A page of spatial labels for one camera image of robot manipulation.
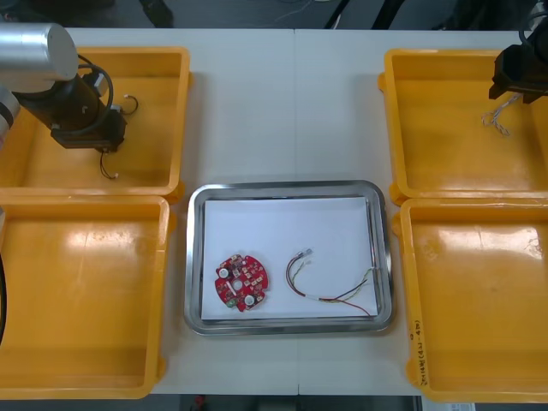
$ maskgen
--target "white paper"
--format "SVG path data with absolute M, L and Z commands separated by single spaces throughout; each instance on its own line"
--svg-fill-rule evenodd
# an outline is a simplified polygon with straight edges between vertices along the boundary
M 241 200 L 205 203 L 202 319 L 272 319 L 365 315 L 342 303 L 309 300 L 285 280 L 288 262 L 311 248 L 310 261 L 295 283 L 302 292 L 336 297 L 364 278 L 371 246 L 364 198 Z M 219 265 L 233 254 L 250 255 L 268 273 L 266 297 L 244 313 L 228 308 L 215 290 Z M 293 272 L 299 266 L 294 265 Z M 352 304 L 377 314 L 372 273 Z

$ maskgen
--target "circular pcb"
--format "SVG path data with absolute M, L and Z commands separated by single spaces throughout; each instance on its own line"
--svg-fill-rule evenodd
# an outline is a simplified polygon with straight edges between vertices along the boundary
M 235 254 L 216 270 L 215 290 L 227 307 L 244 312 L 265 299 L 268 275 L 260 262 L 246 255 Z

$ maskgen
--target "orange plastic tray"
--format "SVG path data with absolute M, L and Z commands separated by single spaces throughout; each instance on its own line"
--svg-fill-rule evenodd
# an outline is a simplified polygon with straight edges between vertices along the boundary
M 390 135 L 394 183 L 406 198 L 548 197 L 548 99 L 504 109 L 504 137 L 482 114 L 500 51 L 393 50 L 378 83 Z
M 548 200 L 408 200 L 408 379 L 438 402 L 548 402 Z
M 21 110 L 0 151 L 2 195 L 161 195 L 177 201 L 180 184 L 189 56 L 183 48 L 82 48 L 114 82 L 114 104 L 126 116 L 125 141 L 104 158 L 115 180 L 101 176 L 99 152 L 65 149 L 50 130 Z
M 8 321 L 0 398 L 138 398 L 159 359 L 161 197 L 0 197 Z

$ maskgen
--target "stainless steel tray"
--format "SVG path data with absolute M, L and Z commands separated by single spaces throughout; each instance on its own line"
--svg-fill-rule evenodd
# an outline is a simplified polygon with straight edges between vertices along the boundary
M 204 223 L 208 200 L 329 199 L 363 197 L 372 247 L 371 253 L 378 314 L 371 317 L 331 317 L 310 319 L 219 319 L 203 320 L 201 288 L 203 277 Z M 185 282 L 185 320 L 202 335 L 293 334 L 334 331 L 381 331 L 393 313 L 393 288 L 390 273 L 390 247 L 384 197 L 370 182 L 271 182 L 207 185 L 196 190 L 188 208 L 187 273 Z

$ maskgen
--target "table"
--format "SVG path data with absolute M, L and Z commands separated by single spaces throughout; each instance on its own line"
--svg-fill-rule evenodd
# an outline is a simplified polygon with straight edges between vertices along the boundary
M 389 143 L 377 76 L 388 49 L 494 48 L 517 33 L 338 30 L 71 29 L 77 45 L 182 45 L 191 53 L 182 180 L 205 183 L 365 179 L 390 203 Z M 245 162 L 238 154 L 247 152 Z M 185 207 L 170 247 L 163 356 L 153 392 L 419 395 L 406 380 L 402 272 L 392 236 L 396 316 L 364 334 L 200 337 L 184 324 Z

